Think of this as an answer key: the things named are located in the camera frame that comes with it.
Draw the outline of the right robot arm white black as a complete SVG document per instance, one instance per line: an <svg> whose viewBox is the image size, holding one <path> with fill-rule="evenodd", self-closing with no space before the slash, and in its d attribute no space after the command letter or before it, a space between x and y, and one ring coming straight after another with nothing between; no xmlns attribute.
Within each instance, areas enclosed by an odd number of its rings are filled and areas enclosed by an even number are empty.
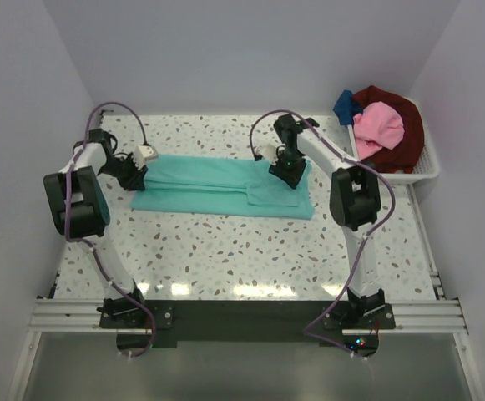
<svg viewBox="0 0 485 401"><path fill-rule="evenodd" d="M333 302L324 315L338 324L364 328L385 306L371 235L381 210L378 178L370 165L350 159L319 135L304 132L317 125L313 119L304 122L290 114L280 116L273 127L281 145L271 157L269 172L295 189L311 160L330 178L330 213L346 240L350 275L343 291L347 301Z"/></svg>

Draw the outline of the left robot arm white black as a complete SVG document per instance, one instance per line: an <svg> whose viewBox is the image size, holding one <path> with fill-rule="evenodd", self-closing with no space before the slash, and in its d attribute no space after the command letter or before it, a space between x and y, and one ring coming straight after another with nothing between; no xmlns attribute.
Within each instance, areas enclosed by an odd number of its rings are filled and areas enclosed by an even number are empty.
<svg viewBox="0 0 485 401"><path fill-rule="evenodd" d="M56 230L80 247L104 286L103 306L98 308L102 318L140 327L150 320L148 308L109 238L110 211L98 176L115 178L126 191L143 191L146 161L155 151L145 145L119 154L117 145L114 135L90 130L85 143L75 144L66 166L43 177L43 186Z"/></svg>

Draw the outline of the teal t shirt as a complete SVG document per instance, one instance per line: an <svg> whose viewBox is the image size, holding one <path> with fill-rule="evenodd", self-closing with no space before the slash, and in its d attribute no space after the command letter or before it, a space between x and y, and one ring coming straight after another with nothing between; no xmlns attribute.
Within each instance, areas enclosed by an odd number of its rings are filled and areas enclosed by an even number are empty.
<svg viewBox="0 0 485 401"><path fill-rule="evenodd" d="M280 217L309 220L307 173L290 188L262 160L161 155L148 164L145 190L131 200L140 211Z"/></svg>

